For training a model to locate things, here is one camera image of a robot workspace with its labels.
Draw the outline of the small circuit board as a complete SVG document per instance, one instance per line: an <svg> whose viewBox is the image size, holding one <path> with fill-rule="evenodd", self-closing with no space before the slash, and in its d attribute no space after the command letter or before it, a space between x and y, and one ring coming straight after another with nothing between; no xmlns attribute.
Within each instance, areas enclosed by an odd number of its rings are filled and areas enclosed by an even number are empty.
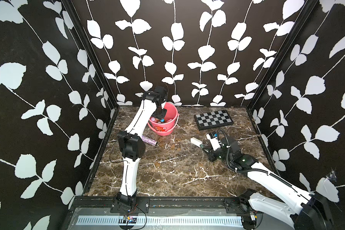
<svg viewBox="0 0 345 230"><path fill-rule="evenodd" d="M135 216L120 216L119 225L133 225L137 223L138 218Z"/></svg>

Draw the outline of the pink plastic bucket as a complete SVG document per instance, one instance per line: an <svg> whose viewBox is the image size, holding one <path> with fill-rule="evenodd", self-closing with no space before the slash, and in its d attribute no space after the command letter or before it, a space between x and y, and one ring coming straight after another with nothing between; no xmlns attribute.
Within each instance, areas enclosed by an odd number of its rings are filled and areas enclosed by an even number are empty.
<svg viewBox="0 0 345 230"><path fill-rule="evenodd" d="M164 108L167 110L167 113L163 123L158 123L151 119L148 122L148 127L159 136L170 135L176 127L180 116L174 104L167 102Z"/></svg>

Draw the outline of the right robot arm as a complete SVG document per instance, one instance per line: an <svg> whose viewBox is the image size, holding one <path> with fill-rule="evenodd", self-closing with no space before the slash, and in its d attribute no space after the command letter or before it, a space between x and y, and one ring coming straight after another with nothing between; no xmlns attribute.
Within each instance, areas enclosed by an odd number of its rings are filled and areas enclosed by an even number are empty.
<svg viewBox="0 0 345 230"><path fill-rule="evenodd" d="M331 230L334 225L327 198L311 194L281 178L249 154L243 154L238 142L228 136L207 134L211 147L206 150L210 161L223 160L235 173L259 183L274 194L272 199L248 189L240 196L245 211L259 211L282 221L295 230Z"/></svg>

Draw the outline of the purple glitter microphone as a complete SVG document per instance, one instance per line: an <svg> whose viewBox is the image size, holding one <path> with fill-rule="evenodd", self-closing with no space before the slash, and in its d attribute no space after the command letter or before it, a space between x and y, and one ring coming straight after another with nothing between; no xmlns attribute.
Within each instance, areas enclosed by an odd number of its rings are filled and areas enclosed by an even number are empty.
<svg viewBox="0 0 345 230"><path fill-rule="evenodd" d="M157 145L157 141L151 138L148 138L146 136L142 136L142 141L146 144L152 145L152 146L156 146Z"/></svg>

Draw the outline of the black white checkerboard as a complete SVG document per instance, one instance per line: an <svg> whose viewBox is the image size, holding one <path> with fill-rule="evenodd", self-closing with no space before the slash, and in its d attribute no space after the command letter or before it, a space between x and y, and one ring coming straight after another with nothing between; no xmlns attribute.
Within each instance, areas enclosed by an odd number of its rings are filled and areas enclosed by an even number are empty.
<svg viewBox="0 0 345 230"><path fill-rule="evenodd" d="M198 130L230 126L233 120L227 110L218 110L194 115Z"/></svg>

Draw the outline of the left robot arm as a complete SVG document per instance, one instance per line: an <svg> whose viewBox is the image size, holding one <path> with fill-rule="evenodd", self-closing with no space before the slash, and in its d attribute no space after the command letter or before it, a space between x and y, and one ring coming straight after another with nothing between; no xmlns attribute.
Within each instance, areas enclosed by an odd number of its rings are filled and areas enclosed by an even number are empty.
<svg viewBox="0 0 345 230"><path fill-rule="evenodd" d="M137 202L137 173L139 162L145 153L146 145L142 140L143 132L151 117L163 118L168 91L157 86L153 91L146 91L140 107L129 126L118 132L117 139L122 153L123 178L116 200L127 209L133 209Z"/></svg>

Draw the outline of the black front rail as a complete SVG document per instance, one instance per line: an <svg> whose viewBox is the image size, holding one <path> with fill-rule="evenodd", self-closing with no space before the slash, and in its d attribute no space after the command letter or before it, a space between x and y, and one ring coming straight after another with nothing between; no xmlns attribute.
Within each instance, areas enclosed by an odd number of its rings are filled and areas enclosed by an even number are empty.
<svg viewBox="0 0 345 230"><path fill-rule="evenodd" d="M78 196L71 211L76 209L106 209L110 213L125 214L128 211L151 213L157 208L204 208L224 209L230 214L249 214L254 210L243 197L186 197L186 196L138 196L131 205L126 205L111 196Z"/></svg>

